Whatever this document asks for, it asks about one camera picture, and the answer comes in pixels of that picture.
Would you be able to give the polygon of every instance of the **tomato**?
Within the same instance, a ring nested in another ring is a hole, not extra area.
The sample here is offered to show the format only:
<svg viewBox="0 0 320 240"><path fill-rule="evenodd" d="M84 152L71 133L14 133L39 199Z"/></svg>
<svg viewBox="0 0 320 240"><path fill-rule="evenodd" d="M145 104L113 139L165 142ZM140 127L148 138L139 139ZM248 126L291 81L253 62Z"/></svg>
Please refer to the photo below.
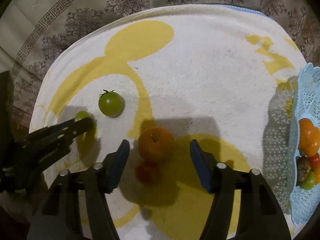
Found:
<svg viewBox="0 0 320 240"><path fill-rule="evenodd" d="M135 176L143 184L157 183L160 179L159 166L156 163L143 161L136 167Z"/></svg>
<svg viewBox="0 0 320 240"><path fill-rule="evenodd" d="M299 150L303 150L310 144L311 132L314 129L313 123L307 119L303 118L299 120L300 126L300 140L299 140Z"/></svg>
<svg viewBox="0 0 320 240"><path fill-rule="evenodd" d="M91 116L86 111L80 111L78 114L76 114L74 119L75 119L75 122L77 122L86 117L91 117Z"/></svg>
<svg viewBox="0 0 320 240"><path fill-rule="evenodd" d="M117 117L124 109L124 99L114 91L103 91L98 103L100 111L108 117Z"/></svg>
<svg viewBox="0 0 320 240"><path fill-rule="evenodd" d="M305 179L305 181L300 186L302 189L310 190L314 187L316 184L316 174L313 171L310 171L308 174L308 177Z"/></svg>
<svg viewBox="0 0 320 240"><path fill-rule="evenodd" d="M320 147L320 132L317 128L317 130L314 133L313 140L310 142L310 144L303 149L304 154L307 157L312 157L316 155Z"/></svg>
<svg viewBox="0 0 320 240"><path fill-rule="evenodd" d="M316 153L314 156L308 158L308 161L311 169L316 169L317 167L319 167L319 164L320 164L319 154Z"/></svg>
<svg viewBox="0 0 320 240"><path fill-rule="evenodd" d="M312 157L318 152L320 147L320 131L307 118L300 119L299 125L300 140L298 149L303 150L307 157Z"/></svg>
<svg viewBox="0 0 320 240"><path fill-rule="evenodd" d="M160 163L168 160L174 148L174 138L164 127L145 130L138 138L138 152L148 162Z"/></svg>

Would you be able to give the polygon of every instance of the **yellow mickey mouse print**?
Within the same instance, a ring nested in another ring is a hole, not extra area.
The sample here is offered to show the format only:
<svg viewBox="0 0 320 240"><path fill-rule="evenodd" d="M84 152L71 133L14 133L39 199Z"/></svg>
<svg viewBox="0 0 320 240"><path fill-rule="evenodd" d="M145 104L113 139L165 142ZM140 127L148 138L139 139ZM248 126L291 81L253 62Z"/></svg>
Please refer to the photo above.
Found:
<svg viewBox="0 0 320 240"><path fill-rule="evenodd" d="M74 95L97 78L109 74L126 75L138 91L138 110L128 132L129 138L137 139L143 119L153 119L152 108L142 80L127 62L155 53L172 38L172 27L160 21L141 21L125 27L111 37L105 47L105 56L95 58L67 76L53 96L47 113L52 111L58 117Z"/></svg>
<svg viewBox="0 0 320 240"><path fill-rule="evenodd" d="M272 61L262 61L270 75L273 75L283 68L294 68L292 63L285 56L270 52L270 47L273 45L273 42L269 37L250 35L246 37L246 40L252 45L256 45L258 42L262 41L261 47L258 48L256 52L272 59Z"/></svg>

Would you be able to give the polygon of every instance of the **white towel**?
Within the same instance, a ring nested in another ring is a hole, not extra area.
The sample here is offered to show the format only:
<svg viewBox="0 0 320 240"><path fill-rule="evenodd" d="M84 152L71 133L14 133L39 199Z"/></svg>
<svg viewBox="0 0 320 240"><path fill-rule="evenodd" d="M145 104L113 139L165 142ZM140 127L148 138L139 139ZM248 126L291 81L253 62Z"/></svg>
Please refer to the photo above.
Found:
<svg viewBox="0 0 320 240"><path fill-rule="evenodd" d="M235 169L261 170L270 100L305 64L278 23L237 8L155 8L106 25L63 52L44 78L30 131L80 110L97 121L91 151L79 153L73 143L71 153L45 171L46 182L50 186L61 169L75 172L102 161L127 139L131 157L120 187L107 196L120 238L198 239L212 196L201 189L188 142L197 138L208 151L220 151ZM125 99L119 117L99 111L103 89ZM140 161L134 148L140 126L153 119L172 132L178 150L161 168L165 183L145 187L134 177ZM83 204L81 210L89 236Z"/></svg>

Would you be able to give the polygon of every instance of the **basket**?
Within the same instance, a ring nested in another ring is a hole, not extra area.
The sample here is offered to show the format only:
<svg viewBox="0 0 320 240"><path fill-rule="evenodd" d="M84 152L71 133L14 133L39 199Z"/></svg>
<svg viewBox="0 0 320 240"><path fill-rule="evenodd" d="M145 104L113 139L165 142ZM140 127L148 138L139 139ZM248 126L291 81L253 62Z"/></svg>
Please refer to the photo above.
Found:
<svg viewBox="0 0 320 240"><path fill-rule="evenodd" d="M298 89L293 108L294 115L290 123L288 145L288 190L290 193L291 218L296 226L306 223L320 202L320 184L311 190L296 187L296 158L300 156L298 145L300 136L299 120L308 118L314 126L320 128L320 67L308 63L301 69L298 77Z"/></svg>

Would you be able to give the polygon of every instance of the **fruit in basket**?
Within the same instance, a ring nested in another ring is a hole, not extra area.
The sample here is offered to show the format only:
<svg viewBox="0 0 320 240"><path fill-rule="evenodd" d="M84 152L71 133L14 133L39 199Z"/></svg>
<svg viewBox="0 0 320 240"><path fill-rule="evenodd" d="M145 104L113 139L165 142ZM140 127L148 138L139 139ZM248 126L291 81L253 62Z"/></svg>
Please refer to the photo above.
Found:
<svg viewBox="0 0 320 240"><path fill-rule="evenodd" d="M135 176L143 184L155 184L160 179L159 166L156 163L143 161L136 167Z"/></svg>
<svg viewBox="0 0 320 240"><path fill-rule="evenodd" d="M308 158L308 161L309 161L309 165L310 165L311 169L318 168L319 165L320 165L320 156L319 156L319 154L316 153L312 157Z"/></svg>
<svg viewBox="0 0 320 240"><path fill-rule="evenodd" d="M297 158L297 186L301 186L305 179L308 177L311 167L307 157Z"/></svg>
<svg viewBox="0 0 320 240"><path fill-rule="evenodd" d="M320 147L320 131L307 118L300 119L299 125L300 140L298 149L303 150L307 157L312 157L318 152Z"/></svg>
<svg viewBox="0 0 320 240"><path fill-rule="evenodd" d="M117 117L124 109L124 99L116 92L103 90L104 93L99 97L99 109L108 117Z"/></svg>
<svg viewBox="0 0 320 240"><path fill-rule="evenodd" d="M316 174L313 171L310 171L307 178L304 180L300 186L302 189L310 190L316 184Z"/></svg>
<svg viewBox="0 0 320 240"><path fill-rule="evenodd" d="M313 123L307 119L303 118L299 120L300 125L300 140L299 140L299 150L303 150L305 147L309 145L311 132L314 129Z"/></svg>
<svg viewBox="0 0 320 240"><path fill-rule="evenodd" d="M138 139L138 152L147 162L160 163L168 160L174 148L174 138L164 127L145 130Z"/></svg>

